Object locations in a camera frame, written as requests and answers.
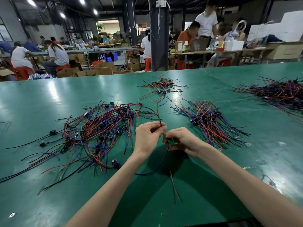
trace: bottle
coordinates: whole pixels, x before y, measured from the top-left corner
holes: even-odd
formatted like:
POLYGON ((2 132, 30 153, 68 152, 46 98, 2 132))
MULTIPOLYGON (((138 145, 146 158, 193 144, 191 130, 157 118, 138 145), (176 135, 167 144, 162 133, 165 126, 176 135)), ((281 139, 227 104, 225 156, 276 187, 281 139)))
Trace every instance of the bottle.
POLYGON ((209 50, 213 51, 214 50, 214 43, 215 43, 216 39, 212 38, 209 44, 209 50))

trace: green table surface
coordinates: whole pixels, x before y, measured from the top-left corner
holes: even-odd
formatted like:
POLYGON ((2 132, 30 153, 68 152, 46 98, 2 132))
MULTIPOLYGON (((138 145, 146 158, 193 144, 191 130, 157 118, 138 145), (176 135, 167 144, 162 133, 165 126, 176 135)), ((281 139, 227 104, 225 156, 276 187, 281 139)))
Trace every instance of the green table surface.
MULTIPOLYGON (((101 99, 106 102, 137 103, 147 89, 137 87, 155 80, 153 76, 178 79, 180 85, 191 84, 188 90, 170 93, 172 100, 210 99, 234 126, 246 126, 247 148, 231 146, 222 152, 247 171, 303 206, 302 177, 302 123, 281 111, 261 103, 248 94, 234 93, 230 86, 238 83, 262 84, 259 76, 279 80, 283 77, 302 77, 303 63, 250 65, 211 69, 176 70, 167 72, 132 73, 107 76, 58 78, 51 80, 15 81, 0 83, 0 120, 10 121, 4 130, 0 123, 1 159, 0 177, 17 173, 28 166, 33 158, 25 156, 43 152, 37 142, 8 149, 36 138, 50 130, 61 130, 63 121, 56 119, 79 116, 86 106, 95 106, 101 99)), ((154 98, 142 103, 156 109, 154 98)), ((201 132, 189 120, 175 115, 169 103, 159 107, 160 117, 168 129, 187 127, 193 133, 201 132)), ((130 146, 123 156, 125 140, 121 138, 109 152, 109 160, 123 164, 131 155, 130 146)), ((163 160, 166 148, 161 140, 139 172, 150 172, 163 160)), ((60 168, 44 174, 44 170, 68 163, 70 152, 49 159, 38 167, 0 184, 0 226, 40 227, 62 226, 88 199, 115 173, 92 175, 86 169, 64 182, 39 193, 52 184, 60 168)), ((73 164, 73 172, 81 163, 73 164)), ((191 226, 252 217, 232 191, 203 162, 170 152, 161 170, 151 176, 135 176, 123 195, 110 226, 191 226), (180 200, 176 198, 171 180, 180 200)))

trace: hand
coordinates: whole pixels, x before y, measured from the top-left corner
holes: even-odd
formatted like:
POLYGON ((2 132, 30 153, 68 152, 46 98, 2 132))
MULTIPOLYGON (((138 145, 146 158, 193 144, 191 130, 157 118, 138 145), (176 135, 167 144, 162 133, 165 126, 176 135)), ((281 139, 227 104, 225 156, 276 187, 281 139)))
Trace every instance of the hand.
POLYGON ((192 157, 198 158, 199 152, 210 145, 200 140, 185 127, 177 128, 163 134, 163 143, 168 145, 167 138, 173 138, 178 145, 172 145, 170 150, 183 150, 192 157))
POLYGON ((133 155, 146 160, 156 148, 157 142, 166 131, 165 123, 147 122, 136 128, 136 143, 134 145, 133 155))

